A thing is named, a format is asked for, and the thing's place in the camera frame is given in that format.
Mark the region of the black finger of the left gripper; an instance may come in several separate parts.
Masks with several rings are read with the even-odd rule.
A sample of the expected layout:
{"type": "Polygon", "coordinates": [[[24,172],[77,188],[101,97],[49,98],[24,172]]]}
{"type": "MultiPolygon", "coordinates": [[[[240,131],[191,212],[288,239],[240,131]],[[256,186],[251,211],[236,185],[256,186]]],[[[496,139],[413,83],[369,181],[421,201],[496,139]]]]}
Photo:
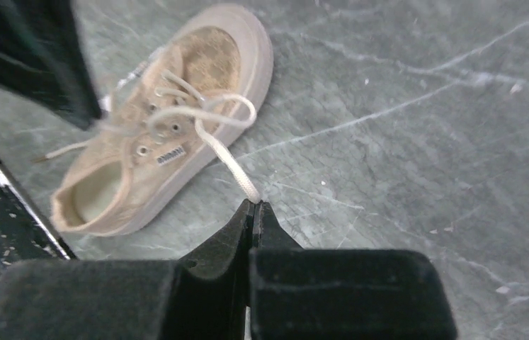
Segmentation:
{"type": "Polygon", "coordinates": [[[101,119],[73,1],[0,1],[0,88],[82,130],[101,119]]]}

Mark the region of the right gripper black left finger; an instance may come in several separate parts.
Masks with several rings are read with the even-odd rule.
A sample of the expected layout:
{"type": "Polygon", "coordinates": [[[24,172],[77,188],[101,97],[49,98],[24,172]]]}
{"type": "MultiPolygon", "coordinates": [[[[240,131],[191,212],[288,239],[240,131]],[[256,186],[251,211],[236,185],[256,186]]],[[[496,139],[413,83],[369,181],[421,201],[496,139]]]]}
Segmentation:
{"type": "Polygon", "coordinates": [[[29,260],[0,275],[0,339],[242,339],[256,206],[180,259],[29,260]]]}

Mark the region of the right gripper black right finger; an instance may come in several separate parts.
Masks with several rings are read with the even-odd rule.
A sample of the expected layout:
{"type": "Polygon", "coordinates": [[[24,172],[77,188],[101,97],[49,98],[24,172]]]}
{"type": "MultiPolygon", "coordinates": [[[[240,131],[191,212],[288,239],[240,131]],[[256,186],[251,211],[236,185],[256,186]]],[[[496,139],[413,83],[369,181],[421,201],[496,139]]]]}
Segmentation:
{"type": "Polygon", "coordinates": [[[253,339],[456,339],[440,276],[408,249],[303,249],[253,205],[253,339]]]}

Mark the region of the beige canvas sneaker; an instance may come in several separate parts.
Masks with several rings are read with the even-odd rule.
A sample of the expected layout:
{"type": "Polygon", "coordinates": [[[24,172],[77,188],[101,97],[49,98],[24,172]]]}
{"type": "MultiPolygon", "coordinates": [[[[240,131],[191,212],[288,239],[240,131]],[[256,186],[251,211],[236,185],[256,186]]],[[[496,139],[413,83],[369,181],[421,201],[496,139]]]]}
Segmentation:
{"type": "MultiPolygon", "coordinates": [[[[161,73],[169,70],[206,96],[222,89],[257,103],[254,90],[247,90],[250,87],[246,85],[257,67],[270,67],[273,71],[273,48],[263,24],[247,8],[217,4],[190,19],[166,46],[138,67],[139,76],[130,95],[121,105],[114,104],[111,114],[106,114],[106,118],[110,116],[106,124],[125,130],[138,129],[140,135],[121,136],[102,130],[99,124],[99,133],[90,139],[91,144],[79,149],[80,155],[56,190],[72,187],[73,201],[54,212],[51,199],[50,220],[54,228],[62,233],[111,237],[133,233],[148,225],[166,207],[152,209],[156,207],[149,205],[149,201],[163,183],[172,183],[168,177],[188,165],[204,165],[201,171],[218,159],[213,153],[200,155],[213,159],[207,164],[194,158],[199,147],[206,152],[212,150],[196,136],[191,118],[174,116],[158,125],[161,134],[173,138],[166,144],[156,144],[149,133],[144,135],[147,131],[142,122],[150,113],[178,104],[173,96],[155,95],[155,89],[182,90],[164,81],[161,73]],[[188,147],[188,155],[157,166],[154,158],[176,148],[179,142],[188,147]]],[[[218,106],[214,113],[237,115],[232,113],[234,103],[218,106]]]]}

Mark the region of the white shoelace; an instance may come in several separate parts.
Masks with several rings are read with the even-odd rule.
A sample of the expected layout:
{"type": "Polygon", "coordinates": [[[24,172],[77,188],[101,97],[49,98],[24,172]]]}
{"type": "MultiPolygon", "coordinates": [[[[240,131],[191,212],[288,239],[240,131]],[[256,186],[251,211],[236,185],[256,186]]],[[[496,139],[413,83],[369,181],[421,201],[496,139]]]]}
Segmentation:
{"type": "MultiPolygon", "coordinates": [[[[104,109],[104,114],[111,114],[113,112],[115,104],[115,93],[124,87],[127,82],[137,78],[139,75],[131,74],[128,78],[119,81],[115,88],[107,96],[100,99],[100,107],[104,109]]],[[[143,126],[147,131],[145,134],[149,133],[149,136],[154,143],[162,145],[166,144],[167,140],[173,139],[171,135],[163,135],[158,130],[157,127],[162,123],[163,120],[169,119],[174,116],[183,116],[187,119],[191,118],[191,125],[195,130],[196,136],[202,141],[202,143],[208,146],[212,151],[206,152],[202,147],[198,148],[198,151],[194,154],[194,158],[199,158],[197,160],[203,160],[207,164],[213,159],[206,159],[205,156],[200,156],[201,154],[211,154],[213,153],[218,159],[225,164],[225,166],[231,171],[235,181],[239,187],[243,190],[246,195],[246,199],[254,204],[257,204],[261,200],[261,194],[256,189],[255,185],[251,182],[251,179],[246,175],[245,171],[241,168],[237,160],[232,156],[228,150],[228,146],[231,145],[246,129],[250,128],[257,119],[258,110],[261,107],[264,97],[266,97],[268,87],[272,78],[272,69],[269,68],[256,68],[255,72],[252,72],[247,78],[246,85],[250,87],[247,90],[254,90],[253,94],[254,100],[257,103],[254,103],[249,98],[242,96],[238,93],[230,93],[228,91],[223,91],[222,89],[217,89],[211,94],[213,96],[206,96],[203,93],[197,91],[194,87],[179,76],[174,75],[169,70],[165,70],[161,73],[161,77],[164,81],[171,82],[179,87],[182,90],[177,90],[173,88],[161,88],[158,87],[155,89],[155,95],[170,95],[178,102],[176,105],[167,108],[156,108],[153,113],[150,113],[148,118],[144,120],[143,126]],[[188,101],[190,98],[195,99],[195,105],[189,106],[186,105],[185,101],[188,101]],[[232,101],[234,103],[233,114],[237,115],[226,116],[214,113],[214,109],[218,106],[226,105],[227,102],[232,101]],[[204,122],[216,123],[217,127],[215,130],[210,132],[206,127],[204,122]]],[[[110,131],[118,133],[119,135],[135,137],[135,135],[140,135],[138,129],[128,130],[123,129],[117,126],[110,126],[106,124],[110,120],[110,116],[104,121],[99,121],[101,129],[105,131],[110,131]]],[[[78,142],[76,144],[67,145],[61,149],[50,152],[43,157],[37,159],[37,162],[45,161],[47,159],[53,159],[64,153],[67,153],[73,149],[80,149],[87,147],[91,144],[92,140],[87,140],[83,142],[78,142]]],[[[165,166],[173,162],[175,159],[180,159],[183,155],[188,155],[188,147],[178,143],[178,146],[174,149],[167,150],[164,154],[158,154],[158,157],[154,158],[155,164],[157,166],[165,166]]],[[[149,201],[149,205],[153,205],[156,208],[152,209],[162,209],[165,207],[169,201],[180,191],[180,189],[190,180],[204,165],[195,165],[193,167],[186,166],[177,171],[174,175],[168,177],[168,180],[162,184],[161,188],[154,193],[149,201]]],[[[71,199],[72,194],[71,188],[61,187],[61,190],[58,190],[52,196],[52,210],[55,212],[56,208],[62,208],[64,203],[70,203],[73,200],[71,199]]]]}

